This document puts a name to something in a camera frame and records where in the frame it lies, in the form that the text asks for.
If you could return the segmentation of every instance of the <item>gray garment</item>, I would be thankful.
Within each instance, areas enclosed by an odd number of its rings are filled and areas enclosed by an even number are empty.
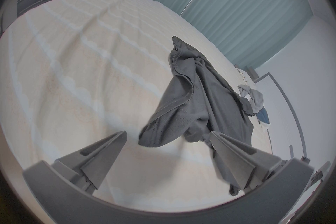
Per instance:
[[[203,140],[213,149],[211,131],[251,145],[253,125],[248,115],[253,111],[249,101],[229,86],[203,54],[176,36],[172,39],[170,65],[174,76],[141,131],[139,145],[159,147],[184,135],[188,142]],[[223,178],[232,181],[231,172],[217,159]]]
[[[264,107],[264,98],[261,92],[251,89],[250,86],[247,85],[239,85],[238,89],[242,97],[248,94],[250,95],[250,104],[254,114],[258,113]]]

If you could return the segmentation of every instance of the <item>bed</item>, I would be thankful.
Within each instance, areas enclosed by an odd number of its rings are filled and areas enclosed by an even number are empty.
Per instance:
[[[0,39],[0,120],[21,167],[53,163],[126,130],[128,141],[94,196],[181,212],[243,195],[229,195],[203,142],[137,144],[172,78],[173,35],[203,53],[236,92],[247,85],[206,37],[155,1],[53,0],[19,17]],[[250,120],[252,146],[271,153],[267,132],[256,117]]]

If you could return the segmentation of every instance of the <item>light gray cloth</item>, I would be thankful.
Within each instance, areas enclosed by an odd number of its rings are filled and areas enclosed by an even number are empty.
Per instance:
[[[261,92],[251,89],[248,85],[239,85],[238,89],[242,97],[248,94],[250,95],[250,104],[254,114],[258,113],[264,107],[264,98]]]
[[[181,135],[188,142],[204,141],[213,149],[209,135],[217,131],[251,145],[253,114],[246,98],[239,96],[191,45],[173,36],[170,53],[173,78],[159,106],[142,129],[139,145],[163,146]],[[221,158],[214,159],[222,177],[235,182]]]

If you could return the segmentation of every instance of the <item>beige bed sheet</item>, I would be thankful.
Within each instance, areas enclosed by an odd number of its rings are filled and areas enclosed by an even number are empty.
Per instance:
[[[0,120],[22,168],[126,130],[128,141],[94,196],[157,212],[236,198],[204,143],[180,137],[159,148],[137,145],[172,78],[173,35],[202,52],[236,92],[246,83],[207,38],[158,2],[53,0],[19,17],[0,39]],[[250,119],[252,145],[271,152],[267,133]]]

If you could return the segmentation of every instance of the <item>blue cloth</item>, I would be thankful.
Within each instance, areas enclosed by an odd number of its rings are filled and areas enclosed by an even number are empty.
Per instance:
[[[268,119],[267,111],[264,107],[257,113],[257,118],[259,121],[265,122],[267,124],[270,123],[270,120]]]

